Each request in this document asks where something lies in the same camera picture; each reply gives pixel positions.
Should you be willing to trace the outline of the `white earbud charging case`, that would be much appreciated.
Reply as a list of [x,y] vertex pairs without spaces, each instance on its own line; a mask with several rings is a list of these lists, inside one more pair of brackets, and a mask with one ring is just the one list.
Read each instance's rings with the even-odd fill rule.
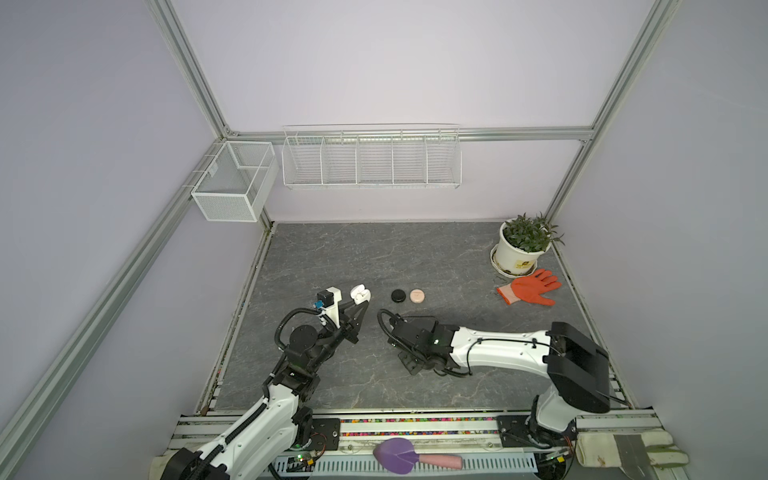
[[359,284],[351,289],[350,298],[356,305],[369,302],[371,299],[371,291],[366,288],[364,284]]

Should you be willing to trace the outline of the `pink earbud charging case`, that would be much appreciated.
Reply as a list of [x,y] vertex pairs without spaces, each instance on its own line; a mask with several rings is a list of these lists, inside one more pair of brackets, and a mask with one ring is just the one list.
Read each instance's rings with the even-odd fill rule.
[[413,303],[420,304],[425,300],[425,293],[421,289],[414,289],[410,292],[409,297]]

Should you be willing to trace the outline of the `black earbud charging case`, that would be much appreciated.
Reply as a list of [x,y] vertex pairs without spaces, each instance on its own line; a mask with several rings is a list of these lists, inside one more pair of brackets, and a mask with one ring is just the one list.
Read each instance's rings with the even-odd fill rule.
[[395,303],[403,303],[407,298],[407,294],[402,289],[395,289],[392,291],[390,297],[391,300]]

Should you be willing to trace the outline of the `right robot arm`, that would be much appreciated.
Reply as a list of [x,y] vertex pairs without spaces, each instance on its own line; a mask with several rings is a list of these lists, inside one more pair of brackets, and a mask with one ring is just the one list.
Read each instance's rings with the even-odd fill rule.
[[556,321],[547,330],[528,333],[488,332],[437,320],[409,321],[386,309],[377,312],[377,321],[412,375],[432,370],[464,378],[488,367],[549,379],[522,423],[521,439],[533,445],[571,439],[578,416],[611,410],[609,355],[569,323]]

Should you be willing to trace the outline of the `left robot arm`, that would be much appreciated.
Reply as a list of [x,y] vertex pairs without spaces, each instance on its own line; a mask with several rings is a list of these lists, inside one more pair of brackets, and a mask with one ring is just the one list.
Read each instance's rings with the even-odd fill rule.
[[291,310],[274,342],[281,356],[261,384],[261,397],[223,433],[195,450],[181,448],[166,462],[162,479],[256,479],[282,452],[311,442],[312,410],[306,405],[318,371],[343,341],[355,344],[370,305],[360,284],[343,300],[329,287],[310,308]]

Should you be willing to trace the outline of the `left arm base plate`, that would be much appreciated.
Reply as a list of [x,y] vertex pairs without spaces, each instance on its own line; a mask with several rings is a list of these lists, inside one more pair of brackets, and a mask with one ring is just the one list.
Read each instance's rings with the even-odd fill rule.
[[313,418],[302,425],[292,450],[336,451],[341,439],[341,420],[334,417]]

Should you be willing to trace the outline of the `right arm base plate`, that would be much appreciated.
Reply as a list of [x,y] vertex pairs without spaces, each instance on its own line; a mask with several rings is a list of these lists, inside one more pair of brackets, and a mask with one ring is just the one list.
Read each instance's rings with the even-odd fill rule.
[[578,435],[575,420],[560,433],[538,425],[530,415],[501,415],[496,418],[496,421],[503,447],[536,449],[565,447],[569,441],[575,441]]

